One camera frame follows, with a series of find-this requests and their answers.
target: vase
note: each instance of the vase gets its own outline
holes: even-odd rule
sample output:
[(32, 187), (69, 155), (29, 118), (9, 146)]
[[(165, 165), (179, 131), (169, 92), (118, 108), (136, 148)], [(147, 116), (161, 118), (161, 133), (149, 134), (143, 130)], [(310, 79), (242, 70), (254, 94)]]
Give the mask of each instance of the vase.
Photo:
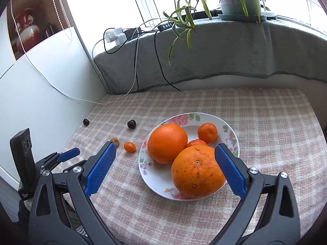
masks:
[[(32, 8), (26, 8), (15, 18), (16, 28), (22, 40), (25, 51), (29, 51), (35, 45), (40, 43), (40, 29), (37, 25), (33, 25)], [(17, 38), (16, 46), (21, 54), (24, 54), (21, 42)]]

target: orange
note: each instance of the orange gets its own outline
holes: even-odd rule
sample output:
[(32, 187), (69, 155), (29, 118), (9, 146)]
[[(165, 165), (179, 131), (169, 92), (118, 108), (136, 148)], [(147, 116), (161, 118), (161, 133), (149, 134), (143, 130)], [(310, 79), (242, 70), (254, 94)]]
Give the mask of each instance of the orange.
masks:
[(203, 140), (200, 140), (200, 139), (195, 139), (195, 140), (192, 140), (191, 142), (189, 142), (186, 147), (190, 147), (192, 145), (207, 145), (207, 143)]
[(187, 134), (177, 124), (168, 123), (153, 131), (148, 140), (148, 153), (159, 164), (173, 163), (187, 145)]
[(217, 139), (218, 131), (213, 123), (204, 123), (197, 130), (197, 136), (199, 139), (206, 143), (212, 143)]
[(124, 144), (124, 149), (129, 153), (133, 153), (136, 151), (136, 146), (132, 142), (126, 142)]
[(225, 177), (210, 146), (194, 145), (185, 148), (171, 166), (173, 183), (181, 194), (201, 198), (217, 191)]

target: white plate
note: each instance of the white plate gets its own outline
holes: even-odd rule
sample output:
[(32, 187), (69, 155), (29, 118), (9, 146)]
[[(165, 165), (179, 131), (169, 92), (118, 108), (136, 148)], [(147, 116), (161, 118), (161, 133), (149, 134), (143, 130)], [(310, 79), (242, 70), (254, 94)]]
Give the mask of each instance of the white plate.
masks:
[[(186, 131), (189, 142), (198, 139), (197, 129), (200, 125), (203, 123), (213, 123), (217, 127), (218, 137), (213, 143), (208, 145), (215, 148), (217, 144), (225, 143), (234, 156), (239, 157), (240, 155), (240, 147), (235, 132), (225, 121), (214, 115), (199, 112), (184, 113), (163, 121), (156, 128), (166, 123), (175, 123), (181, 126)], [(148, 134), (140, 150), (139, 169), (142, 179), (152, 191), (167, 199), (176, 201), (193, 201), (201, 199), (188, 199), (183, 196), (173, 184), (170, 172), (171, 164), (158, 164), (149, 156), (148, 139), (156, 128)]]

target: white wall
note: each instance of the white wall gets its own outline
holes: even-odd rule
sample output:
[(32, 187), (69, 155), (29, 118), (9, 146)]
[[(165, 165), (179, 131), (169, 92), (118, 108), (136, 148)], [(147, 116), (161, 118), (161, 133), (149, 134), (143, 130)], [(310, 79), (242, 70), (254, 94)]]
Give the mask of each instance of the white wall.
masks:
[(7, 28), (7, 9), (0, 16), (0, 77), (14, 64)]
[[(74, 28), (65, 32), (68, 37), (72, 35), (72, 40), (60, 31), (27, 55), (65, 94), (99, 101), (106, 90)], [(10, 138), (17, 132), (30, 128), (36, 162), (52, 152), (61, 152), (94, 107), (93, 103), (72, 100), (56, 91), (23, 55), (0, 80), (0, 176), (18, 188), (19, 176), (9, 146)]]

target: power strip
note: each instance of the power strip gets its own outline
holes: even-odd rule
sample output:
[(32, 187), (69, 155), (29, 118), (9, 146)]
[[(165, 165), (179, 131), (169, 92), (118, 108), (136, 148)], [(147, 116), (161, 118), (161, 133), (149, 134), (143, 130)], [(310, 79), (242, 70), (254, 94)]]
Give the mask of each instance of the power strip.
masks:
[(167, 24), (159, 25), (158, 29), (161, 32), (161, 31), (164, 31), (166, 29), (170, 29), (173, 26), (173, 24), (174, 24), (173, 22), (168, 22)]

